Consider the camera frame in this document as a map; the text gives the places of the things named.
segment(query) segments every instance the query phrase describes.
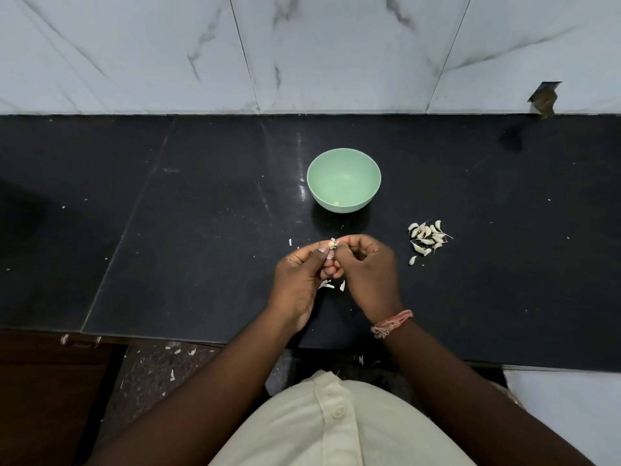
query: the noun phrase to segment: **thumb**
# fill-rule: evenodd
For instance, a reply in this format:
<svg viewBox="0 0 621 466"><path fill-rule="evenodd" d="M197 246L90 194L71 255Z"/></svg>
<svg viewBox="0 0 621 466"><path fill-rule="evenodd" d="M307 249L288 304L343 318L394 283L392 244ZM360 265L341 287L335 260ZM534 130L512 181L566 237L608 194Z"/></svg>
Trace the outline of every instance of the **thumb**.
<svg viewBox="0 0 621 466"><path fill-rule="evenodd" d="M304 263L302 263L302 268L310 275L315 275L325 262L325 258L328 256L328 244L322 243L319 245L315 251L313 251L306 259Z"/></svg>
<svg viewBox="0 0 621 466"><path fill-rule="evenodd" d="M338 243L334 256L346 273L362 264L362 262L353 255L352 250L346 242L341 241Z"/></svg>

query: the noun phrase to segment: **mint green plastic bowl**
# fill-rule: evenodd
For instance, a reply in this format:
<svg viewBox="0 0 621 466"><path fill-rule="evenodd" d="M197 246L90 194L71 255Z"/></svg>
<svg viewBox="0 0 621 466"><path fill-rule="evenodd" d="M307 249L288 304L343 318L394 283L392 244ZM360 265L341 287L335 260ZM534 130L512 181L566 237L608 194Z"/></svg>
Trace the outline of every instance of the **mint green plastic bowl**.
<svg viewBox="0 0 621 466"><path fill-rule="evenodd" d="M332 212L363 208L375 196L381 181L375 160L353 148L323 152L306 172L306 183L315 201Z"/></svg>

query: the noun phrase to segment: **cream shirt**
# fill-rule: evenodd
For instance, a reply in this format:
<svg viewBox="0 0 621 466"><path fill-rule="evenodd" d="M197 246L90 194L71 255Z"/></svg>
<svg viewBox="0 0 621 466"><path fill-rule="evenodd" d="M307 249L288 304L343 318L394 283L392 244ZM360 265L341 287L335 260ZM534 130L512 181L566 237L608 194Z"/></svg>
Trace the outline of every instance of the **cream shirt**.
<svg viewBox="0 0 621 466"><path fill-rule="evenodd" d="M431 420L375 386L315 375L275 395L211 466L470 466Z"/></svg>

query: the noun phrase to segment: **white panel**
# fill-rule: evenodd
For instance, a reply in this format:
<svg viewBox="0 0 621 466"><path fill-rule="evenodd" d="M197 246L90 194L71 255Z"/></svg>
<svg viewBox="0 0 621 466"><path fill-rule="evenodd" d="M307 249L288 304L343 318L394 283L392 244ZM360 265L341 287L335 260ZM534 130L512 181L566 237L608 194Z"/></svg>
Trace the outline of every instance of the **white panel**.
<svg viewBox="0 0 621 466"><path fill-rule="evenodd" d="M101 107L15 0L0 0L0 114Z"/></svg>
<svg viewBox="0 0 621 466"><path fill-rule="evenodd" d="M82 112L257 111L229 0L15 3L97 98Z"/></svg>
<svg viewBox="0 0 621 466"><path fill-rule="evenodd" d="M424 112L468 0L232 0L262 112Z"/></svg>
<svg viewBox="0 0 621 466"><path fill-rule="evenodd" d="M524 408L597 466L621 458L621 374L505 371Z"/></svg>
<svg viewBox="0 0 621 466"><path fill-rule="evenodd" d="M429 112L621 112L621 0L471 0Z"/></svg>

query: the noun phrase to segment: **person's left arm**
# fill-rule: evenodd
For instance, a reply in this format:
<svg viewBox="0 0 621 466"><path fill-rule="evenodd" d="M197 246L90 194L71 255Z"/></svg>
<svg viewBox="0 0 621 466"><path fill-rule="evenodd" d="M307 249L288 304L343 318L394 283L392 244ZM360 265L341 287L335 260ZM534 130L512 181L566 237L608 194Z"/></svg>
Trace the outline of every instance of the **person's left arm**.
<svg viewBox="0 0 621 466"><path fill-rule="evenodd" d="M93 465L206 465L237 429L290 338L308 321L327 242L276 265L263 312L171 396L96 452Z"/></svg>

